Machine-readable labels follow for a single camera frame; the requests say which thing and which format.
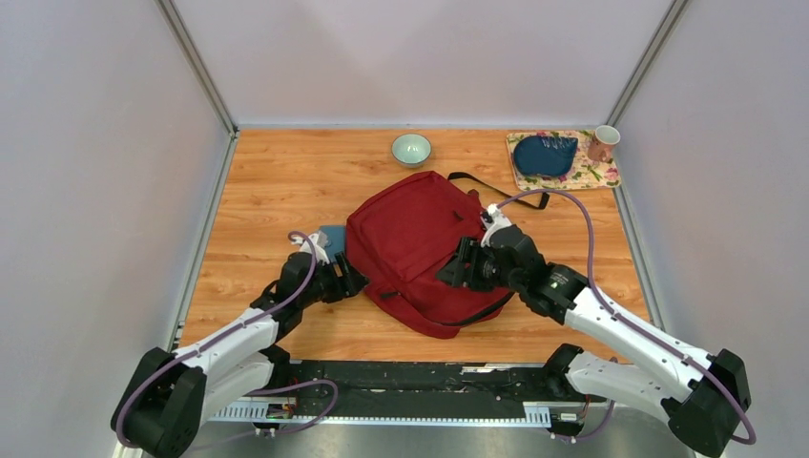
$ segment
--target green bowl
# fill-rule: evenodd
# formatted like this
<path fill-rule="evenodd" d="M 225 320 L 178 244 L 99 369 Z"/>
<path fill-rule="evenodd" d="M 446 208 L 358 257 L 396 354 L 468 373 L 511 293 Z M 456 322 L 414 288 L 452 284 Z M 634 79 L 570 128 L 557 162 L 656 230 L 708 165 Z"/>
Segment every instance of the green bowl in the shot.
<path fill-rule="evenodd" d="M 393 141 L 390 151 L 400 164 L 414 169 L 425 163 L 432 147 L 421 135 L 404 134 Z"/>

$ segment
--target placemat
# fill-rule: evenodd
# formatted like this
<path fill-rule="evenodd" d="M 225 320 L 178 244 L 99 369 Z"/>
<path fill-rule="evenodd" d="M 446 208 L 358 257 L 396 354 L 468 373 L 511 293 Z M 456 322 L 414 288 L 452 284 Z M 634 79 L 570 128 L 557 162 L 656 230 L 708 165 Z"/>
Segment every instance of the placemat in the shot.
<path fill-rule="evenodd" d="M 506 146 L 508 150 L 508 160 L 511 162 L 511 170 L 514 171 L 514 180 L 517 187 L 523 191 L 530 189 L 593 189 L 593 188 L 614 188 L 621 184 L 621 175 L 611 158 L 606 162 L 590 160 L 587 157 L 587 149 L 595 131 L 538 131 L 519 132 L 506 135 Z M 570 171 L 561 177 L 548 178 L 540 176 L 523 176 L 514 167 L 514 147 L 523 138 L 530 135 L 546 136 L 574 136 L 579 139 L 576 148 L 576 156 L 573 157 L 573 165 Z"/>

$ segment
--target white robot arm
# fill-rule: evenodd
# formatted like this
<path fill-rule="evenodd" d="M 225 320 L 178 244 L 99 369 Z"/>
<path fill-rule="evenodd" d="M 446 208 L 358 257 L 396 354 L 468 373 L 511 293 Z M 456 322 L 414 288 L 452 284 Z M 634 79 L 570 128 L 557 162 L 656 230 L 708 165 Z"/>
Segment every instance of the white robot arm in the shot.
<path fill-rule="evenodd" d="M 218 411 L 273 386 L 274 361 L 283 353 L 288 362 L 275 343 L 301 322 L 306 307 L 356 296 L 367 284 L 343 253 L 327 257 L 324 233 L 292 240 L 301 249 L 237 319 L 174 354 L 153 348 L 141 358 L 111 420 L 122 444 L 176 458 Z"/>
<path fill-rule="evenodd" d="M 564 344 L 548 366 L 577 391 L 642 410 L 708 456 L 718 456 L 735 438 L 750 406 L 737 355 L 723 349 L 714 356 L 684 343 L 626 310 L 587 277 L 545 262 L 498 205 L 490 205 L 482 219 L 487 231 L 481 241 L 463 238 L 440 280 L 478 291 L 509 288 L 533 312 L 594 337 L 634 363 L 611 363 Z"/>

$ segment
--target mug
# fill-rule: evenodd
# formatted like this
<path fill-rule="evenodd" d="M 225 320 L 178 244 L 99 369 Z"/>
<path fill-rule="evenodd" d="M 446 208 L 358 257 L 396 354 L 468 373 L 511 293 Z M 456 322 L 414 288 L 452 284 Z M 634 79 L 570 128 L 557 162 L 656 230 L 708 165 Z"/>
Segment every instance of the mug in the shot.
<path fill-rule="evenodd" d="M 612 157 L 612 148 L 621 141 L 621 134 L 613 126 L 598 126 L 592 136 L 587 157 L 604 162 Z"/>

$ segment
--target backpack handle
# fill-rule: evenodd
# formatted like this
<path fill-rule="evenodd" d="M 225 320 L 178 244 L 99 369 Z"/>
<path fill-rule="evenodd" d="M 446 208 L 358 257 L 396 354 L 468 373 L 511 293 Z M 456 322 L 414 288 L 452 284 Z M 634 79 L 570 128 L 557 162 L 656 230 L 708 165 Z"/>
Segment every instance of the backpack handle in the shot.
<path fill-rule="evenodd" d="M 490 185 L 488 183 L 484 183 L 481 179 L 479 179 L 477 177 L 474 177 L 474 176 L 472 176 L 472 175 L 470 175 L 470 174 L 468 174 L 466 172 L 452 172 L 451 174 L 446 176 L 446 179 L 448 179 L 450 181 L 452 181 L 453 179 L 461 179 L 461 178 L 471 179 L 472 181 L 476 181 L 476 182 L 486 186 L 488 189 L 491 189 L 492 191 L 496 192 L 497 194 L 503 196 L 504 198 L 511 198 L 511 196 L 508 193 L 506 193 L 504 191 L 501 191 L 501 190 L 495 188 L 494 186 L 492 186 L 492 185 Z M 514 202 L 519 203 L 520 205 L 524 205 L 524 206 L 526 206 L 528 208 L 532 208 L 534 210 L 545 210 L 545 207 L 548 206 L 549 201 L 550 201 L 550 194 L 549 193 L 542 193 L 540 195 L 538 205 L 530 204 L 530 203 L 528 203 L 528 202 L 526 202 L 524 200 L 515 200 Z"/>

